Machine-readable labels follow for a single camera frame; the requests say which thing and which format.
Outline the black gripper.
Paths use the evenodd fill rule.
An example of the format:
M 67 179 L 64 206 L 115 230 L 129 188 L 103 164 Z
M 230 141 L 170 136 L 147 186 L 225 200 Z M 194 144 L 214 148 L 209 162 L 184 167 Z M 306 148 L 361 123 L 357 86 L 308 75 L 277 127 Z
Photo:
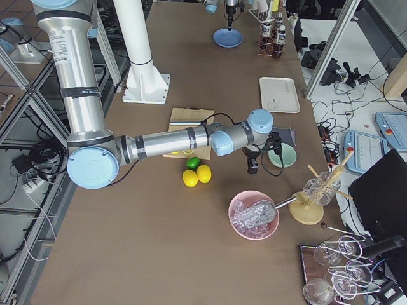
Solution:
M 260 151 L 252 151 L 248 149 L 247 147 L 242 148 L 242 152 L 246 156 L 246 161 L 247 161 L 247 173 L 250 175 L 257 174 L 258 172 L 258 162 L 257 158 L 261 156 Z
M 239 0 L 226 0 L 225 1 L 225 19 L 227 20 L 227 29 L 231 31 L 233 21 L 235 20 L 234 15 L 236 14 L 237 10 L 240 9 L 242 13 L 244 11 L 244 2 Z

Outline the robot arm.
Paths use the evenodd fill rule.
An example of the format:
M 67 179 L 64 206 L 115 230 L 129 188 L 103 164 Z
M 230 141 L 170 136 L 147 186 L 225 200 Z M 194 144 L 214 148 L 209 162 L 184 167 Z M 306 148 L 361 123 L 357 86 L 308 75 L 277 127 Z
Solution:
M 200 1 L 208 13 L 214 14 L 220 4 L 219 0 L 203 0 Z M 225 0 L 223 1 L 223 13 L 227 21 L 227 30 L 231 32 L 233 22 L 244 12 L 245 4 L 239 0 Z
M 34 1 L 33 7 L 51 44 L 71 129 L 67 172 L 78 186 L 106 187 L 120 166 L 151 156 L 207 146 L 224 156 L 266 142 L 273 117 L 263 109 L 251 111 L 245 121 L 231 126 L 211 123 L 137 137 L 115 136 L 105 125 L 88 40 L 95 25 L 95 1 Z

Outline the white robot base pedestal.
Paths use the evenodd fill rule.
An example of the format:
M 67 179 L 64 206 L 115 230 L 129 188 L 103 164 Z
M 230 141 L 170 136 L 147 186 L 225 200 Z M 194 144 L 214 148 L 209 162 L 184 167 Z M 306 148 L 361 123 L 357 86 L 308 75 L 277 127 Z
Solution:
M 114 7 L 130 61 L 123 101 L 164 104 L 170 75 L 161 74 L 153 63 L 142 3 L 118 0 Z

